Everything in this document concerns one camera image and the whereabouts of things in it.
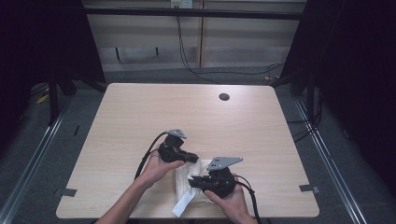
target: wall outlet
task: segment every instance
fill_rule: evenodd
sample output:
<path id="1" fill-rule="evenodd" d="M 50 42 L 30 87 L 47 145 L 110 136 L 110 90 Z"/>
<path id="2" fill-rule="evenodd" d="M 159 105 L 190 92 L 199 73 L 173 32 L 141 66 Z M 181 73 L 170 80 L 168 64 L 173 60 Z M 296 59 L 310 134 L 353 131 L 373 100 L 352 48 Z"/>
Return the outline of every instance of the wall outlet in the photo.
<path id="1" fill-rule="evenodd" d="M 171 8 L 181 8 L 182 0 L 171 0 Z"/>
<path id="2" fill-rule="evenodd" d="M 181 0 L 181 8 L 192 8 L 192 0 Z"/>

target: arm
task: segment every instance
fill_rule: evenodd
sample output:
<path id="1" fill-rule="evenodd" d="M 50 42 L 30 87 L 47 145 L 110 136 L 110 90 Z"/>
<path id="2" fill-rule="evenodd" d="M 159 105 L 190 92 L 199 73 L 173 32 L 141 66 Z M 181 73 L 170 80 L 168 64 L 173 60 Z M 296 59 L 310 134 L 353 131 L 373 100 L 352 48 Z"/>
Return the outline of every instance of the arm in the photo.
<path id="1" fill-rule="evenodd" d="M 235 224 L 256 224 L 256 221 L 248 213 L 244 190 L 240 185 L 236 185 L 233 192 L 224 199 L 210 190 L 206 190 L 204 194 L 221 208 L 231 222 Z"/>
<path id="2" fill-rule="evenodd" d="M 161 160 L 158 151 L 151 152 L 142 175 L 125 190 L 117 202 L 96 223 L 126 223 L 145 191 L 162 179 L 168 171 L 183 164 L 184 161 L 165 162 Z"/>

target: human hand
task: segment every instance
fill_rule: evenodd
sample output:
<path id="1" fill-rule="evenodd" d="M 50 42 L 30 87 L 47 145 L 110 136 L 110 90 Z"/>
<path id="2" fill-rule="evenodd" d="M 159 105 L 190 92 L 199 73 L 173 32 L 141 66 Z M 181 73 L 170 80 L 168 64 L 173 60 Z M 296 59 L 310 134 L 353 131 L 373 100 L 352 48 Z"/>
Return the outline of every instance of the human hand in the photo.
<path id="1" fill-rule="evenodd" d="M 147 188 L 151 188 L 155 182 L 161 180 L 168 171 L 176 169 L 182 166 L 184 161 L 173 161 L 166 162 L 160 157 L 160 153 L 157 150 L 151 152 L 148 159 L 148 163 L 142 173 L 138 178 L 145 180 Z"/>
<path id="2" fill-rule="evenodd" d="M 210 201 L 216 203 L 221 208 L 225 216 L 230 219 L 231 222 L 236 224 L 256 223 L 248 213 L 248 207 L 242 186 L 237 184 L 233 192 L 224 199 L 221 199 L 217 194 L 210 190 L 205 190 L 204 194 L 210 199 Z"/>

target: round black hole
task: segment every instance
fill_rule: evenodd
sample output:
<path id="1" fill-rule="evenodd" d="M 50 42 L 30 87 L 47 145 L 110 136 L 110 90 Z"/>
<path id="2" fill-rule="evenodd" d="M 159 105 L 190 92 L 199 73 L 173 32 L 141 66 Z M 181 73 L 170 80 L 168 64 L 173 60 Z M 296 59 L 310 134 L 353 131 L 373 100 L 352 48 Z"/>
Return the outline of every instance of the round black hole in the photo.
<path id="1" fill-rule="evenodd" d="M 222 94 L 219 95 L 219 98 L 222 101 L 228 101 L 228 100 L 230 100 L 230 95 L 227 94 L 227 93 L 222 93 Z"/>

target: wooden table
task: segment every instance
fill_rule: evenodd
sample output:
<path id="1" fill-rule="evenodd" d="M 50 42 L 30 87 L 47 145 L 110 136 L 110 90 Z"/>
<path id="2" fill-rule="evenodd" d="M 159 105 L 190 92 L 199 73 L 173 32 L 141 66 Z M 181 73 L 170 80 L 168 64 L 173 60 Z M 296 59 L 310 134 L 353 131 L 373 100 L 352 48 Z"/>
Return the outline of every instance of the wooden table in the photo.
<path id="1" fill-rule="evenodd" d="M 221 93 L 230 99 L 220 100 Z M 154 138 L 169 129 L 181 129 L 188 136 L 182 149 L 201 159 L 243 157 L 230 168 L 256 191 L 261 217 L 318 215 L 313 192 L 300 191 L 309 183 L 271 87 L 111 84 L 67 184 L 77 193 L 62 197 L 57 216 L 104 214 L 134 181 Z M 131 217 L 173 218 L 176 203 L 175 172 L 170 172 L 146 192 Z M 196 203 L 182 217 L 224 215 L 215 204 Z"/>

